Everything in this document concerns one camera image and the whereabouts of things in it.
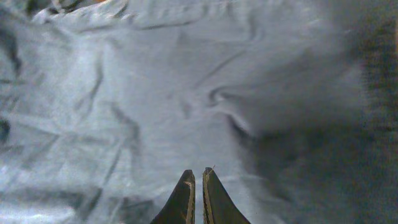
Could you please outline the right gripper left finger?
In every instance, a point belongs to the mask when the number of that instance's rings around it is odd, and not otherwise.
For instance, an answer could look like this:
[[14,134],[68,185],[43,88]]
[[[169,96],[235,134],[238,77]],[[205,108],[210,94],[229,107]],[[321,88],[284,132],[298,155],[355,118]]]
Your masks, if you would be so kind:
[[150,224],[195,223],[195,176],[185,170],[161,211]]

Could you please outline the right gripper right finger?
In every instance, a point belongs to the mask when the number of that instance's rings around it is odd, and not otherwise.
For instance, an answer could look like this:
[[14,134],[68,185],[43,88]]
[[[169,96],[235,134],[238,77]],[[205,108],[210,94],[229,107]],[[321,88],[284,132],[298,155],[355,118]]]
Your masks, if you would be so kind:
[[239,211],[214,169],[203,172],[204,224],[251,224]]

